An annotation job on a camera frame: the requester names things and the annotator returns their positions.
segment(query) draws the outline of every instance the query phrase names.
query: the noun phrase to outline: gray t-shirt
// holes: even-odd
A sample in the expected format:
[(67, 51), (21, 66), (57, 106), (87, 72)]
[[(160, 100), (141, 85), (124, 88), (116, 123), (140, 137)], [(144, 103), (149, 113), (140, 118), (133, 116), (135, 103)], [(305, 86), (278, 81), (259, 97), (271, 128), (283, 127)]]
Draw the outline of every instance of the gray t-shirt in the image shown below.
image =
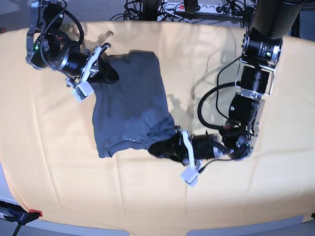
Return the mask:
[(93, 126), (99, 157), (127, 148), (148, 149), (175, 134), (168, 112), (158, 58), (153, 52), (134, 51), (110, 56), (119, 80), (91, 84), (96, 95)]

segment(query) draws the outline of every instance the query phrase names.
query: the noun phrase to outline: black fabric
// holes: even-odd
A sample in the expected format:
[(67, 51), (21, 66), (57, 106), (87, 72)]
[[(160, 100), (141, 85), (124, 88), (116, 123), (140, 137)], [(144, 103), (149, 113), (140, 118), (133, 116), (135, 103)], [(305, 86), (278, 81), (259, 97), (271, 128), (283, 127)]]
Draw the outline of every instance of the black fabric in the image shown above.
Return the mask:
[(93, 126), (99, 157), (133, 148), (148, 149), (176, 132), (168, 112), (159, 61), (153, 52), (111, 56), (119, 80), (91, 84), (96, 95)]

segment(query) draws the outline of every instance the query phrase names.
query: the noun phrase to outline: power strip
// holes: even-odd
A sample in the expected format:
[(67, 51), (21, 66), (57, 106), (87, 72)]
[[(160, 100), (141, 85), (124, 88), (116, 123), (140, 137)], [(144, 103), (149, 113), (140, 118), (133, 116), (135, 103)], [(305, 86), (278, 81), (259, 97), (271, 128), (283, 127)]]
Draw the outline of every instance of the power strip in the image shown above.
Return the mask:
[[(211, 5), (211, 4), (199, 4), (198, 10), (192, 14), (194, 18), (197, 16), (224, 16), (224, 17), (232, 17), (232, 18), (241, 18), (241, 16), (235, 16), (231, 14), (231, 9), (228, 12), (218, 11), (218, 8), (222, 7), (220, 5)], [(185, 12), (185, 6), (183, 3), (178, 2), (164, 2), (163, 8), (168, 11), (174, 12), (174, 14), (183, 15)]]

